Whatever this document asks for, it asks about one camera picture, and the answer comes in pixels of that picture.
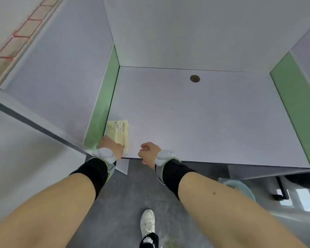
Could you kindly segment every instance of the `forearm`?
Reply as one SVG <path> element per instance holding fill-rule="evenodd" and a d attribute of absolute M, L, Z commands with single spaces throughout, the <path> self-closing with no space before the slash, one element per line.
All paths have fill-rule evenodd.
<path fill-rule="evenodd" d="M 103 174 L 85 164 L 78 170 L 88 169 L 97 178 L 95 184 L 77 170 L 31 197 L 0 224 L 0 248 L 66 247 L 92 206 L 96 191 L 106 182 L 106 164 L 99 159 L 89 162 L 96 162 Z"/>
<path fill-rule="evenodd" d="M 170 179 L 166 172 L 175 180 L 179 172 L 173 170 L 184 169 L 170 166 L 163 168 L 164 181 Z M 226 185 L 190 170 L 175 186 L 178 199 L 215 247 L 305 247 L 266 210 Z"/>

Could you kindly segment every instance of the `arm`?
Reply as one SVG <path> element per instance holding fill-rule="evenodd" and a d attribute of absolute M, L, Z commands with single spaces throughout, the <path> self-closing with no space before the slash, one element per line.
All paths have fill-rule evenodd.
<path fill-rule="evenodd" d="M 116 160 L 122 157 L 123 147 L 108 137 L 103 138 L 101 147 L 111 149 Z M 87 176 L 94 167 L 97 170 L 91 170 L 91 174 L 96 174 L 96 181 Z M 106 163 L 94 158 L 34 195 L 0 223 L 0 248 L 66 247 L 107 177 Z"/>
<path fill-rule="evenodd" d="M 141 148 L 138 155 L 142 163 L 155 170 L 161 149 L 151 142 Z M 306 248 L 256 202 L 187 166 L 167 162 L 162 180 L 215 247 Z"/>

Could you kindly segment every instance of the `fist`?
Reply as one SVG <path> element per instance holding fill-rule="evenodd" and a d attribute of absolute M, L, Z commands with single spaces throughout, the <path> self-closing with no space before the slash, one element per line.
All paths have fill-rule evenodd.
<path fill-rule="evenodd" d="M 104 136 L 96 148 L 97 149 L 100 149 L 100 148 L 111 149 L 116 158 L 116 161 L 120 160 L 123 156 L 123 150 L 124 150 L 123 146 L 119 143 L 115 143 L 115 141 L 113 141 L 108 136 Z"/>
<path fill-rule="evenodd" d="M 143 143 L 138 156 L 142 158 L 142 163 L 155 170 L 155 159 L 161 148 L 152 142 Z"/>

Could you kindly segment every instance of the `green edge strip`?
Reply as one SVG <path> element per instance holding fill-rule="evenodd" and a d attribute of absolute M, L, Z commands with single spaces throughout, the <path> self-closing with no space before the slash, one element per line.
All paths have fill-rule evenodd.
<path fill-rule="evenodd" d="M 96 149 L 99 140 L 103 137 L 111 100 L 114 95 L 118 71 L 119 62 L 115 46 L 113 45 L 108 59 L 107 68 L 104 73 L 99 96 L 96 100 L 94 112 L 84 140 L 84 145 L 88 148 Z"/>
<path fill-rule="evenodd" d="M 270 74 L 310 163 L 310 85 L 291 53 Z"/>

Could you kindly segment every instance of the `white sneaker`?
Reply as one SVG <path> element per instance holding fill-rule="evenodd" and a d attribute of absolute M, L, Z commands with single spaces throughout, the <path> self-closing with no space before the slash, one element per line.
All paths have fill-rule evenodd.
<path fill-rule="evenodd" d="M 149 233 L 155 232 L 155 215 L 152 210 L 145 210 L 141 216 L 140 228 L 142 238 L 147 236 Z"/>

